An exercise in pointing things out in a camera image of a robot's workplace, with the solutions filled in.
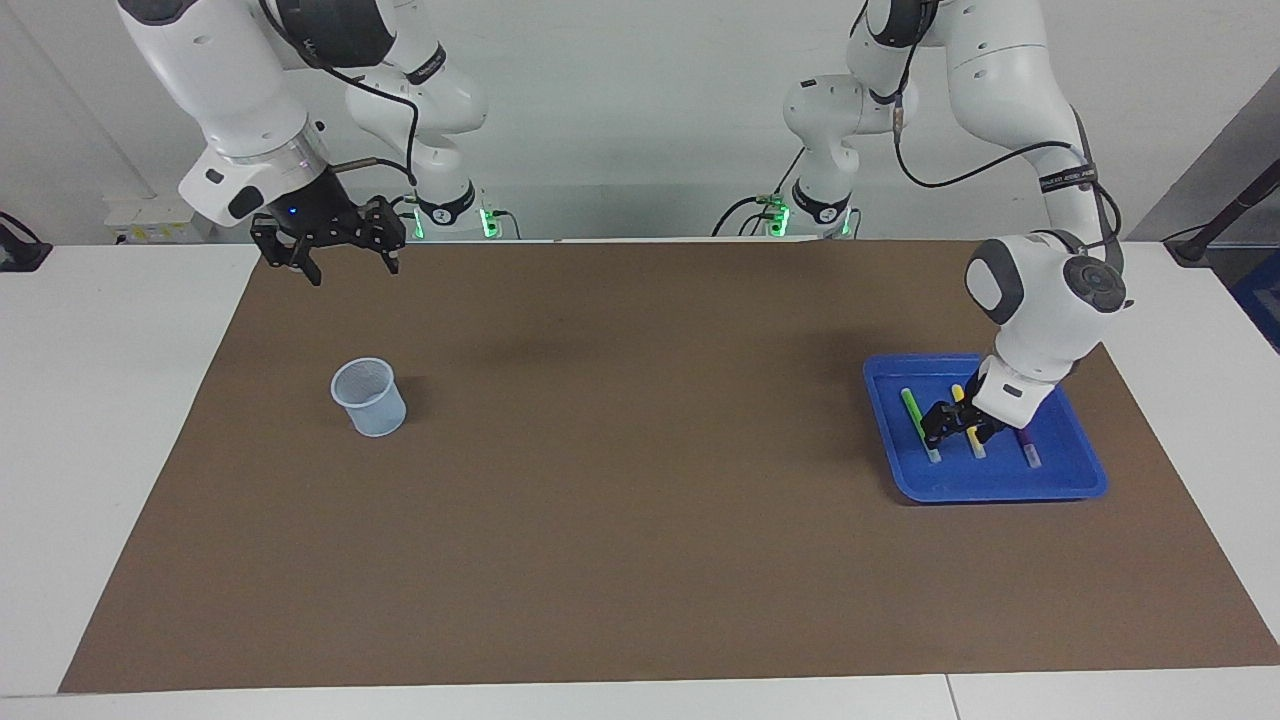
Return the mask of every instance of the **cup rim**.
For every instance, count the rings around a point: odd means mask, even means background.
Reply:
[[[342,374],[349,370],[352,366],[358,365],[361,363],[376,363],[383,368],[385,368],[387,374],[390,377],[387,380],[387,387],[384,387],[381,392],[379,392],[370,400],[366,400],[365,402],[348,405],[338,400],[338,378],[342,377]],[[370,407],[380,402],[384,397],[387,397],[387,393],[389,393],[393,387],[396,387],[396,369],[392,368],[390,363],[383,360],[381,357],[356,357],[355,360],[347,363],[342,368],[338,368],[338,372],[333,374],[333,379],[329,380],[329,397],[333,397],[334,402],[337,402],[342,407],[346,407],[347,410],[364,410],[366,407]]]

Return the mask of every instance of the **green marker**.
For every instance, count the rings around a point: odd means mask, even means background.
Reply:
[[[911,388],[902,388],[902,402],[906,405],[906,414],[911,416],[911,424],[915,425],[916,434],[920,436],[920,445],[924,446],[924,451],[929,454],[929,462],[942,462],[942,454],[933,450],[924,442],[924,415],[920,414],[920,406],[915,404],[915,396],[911,395]]]

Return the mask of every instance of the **yellow marker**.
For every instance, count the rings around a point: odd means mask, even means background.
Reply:
[[[964,388],[960,386],[951,386],[951,397],[955,398],[956,402],[964,400]],[[969,436],[969,447],[973,448],[973,456],[978,460],[987,457],[987,448],[978,442],[978,428],[969,428],[966,434]]]

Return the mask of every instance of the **marker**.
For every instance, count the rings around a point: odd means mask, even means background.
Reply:
[[[951,386],[951,397],[956,402],[964,400],[964,388],[960,386]],[[969,432],[965,434],[969,436],[969,447],[973,448],[973,456],[978,460],[987,457],[987,448],[978,442],[978,428],[969,428]]]
[[[1023,446],[1023,455],[1027,456],[1027,464],[1032,466],[1032,470],[1037,470],[1042,466],[1039,461],[1039,451],[1036,450],[1036,443],[1032,442],[1032,434],[1027,430],[1018,430],[1018,445]]]
[[[924,415],[920,415],[920,406],[915,404],[915,396],[911,395],[911,388],[902,388],[902,402],[906,405],[906,414],[911,416],[911,424],[915,425],[916,434],[920,436],[920,445],[924,446],[924,452],[929,454],[929,462],[942,462],[942,454],[937,450],[929,447],[929,443],[924,441]]]

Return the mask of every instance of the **purple marker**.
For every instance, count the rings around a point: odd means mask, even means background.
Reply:
[[[1032,434],[1027,430],[1018,430],[1018,445],[1023,446],[1023,455],[1027,456],[1027,464],[1032,466],[1032,470],[1037,470],[1042,466],[1039,461],[1039,451],[1036,450],[1036,443],[1032,441]]]

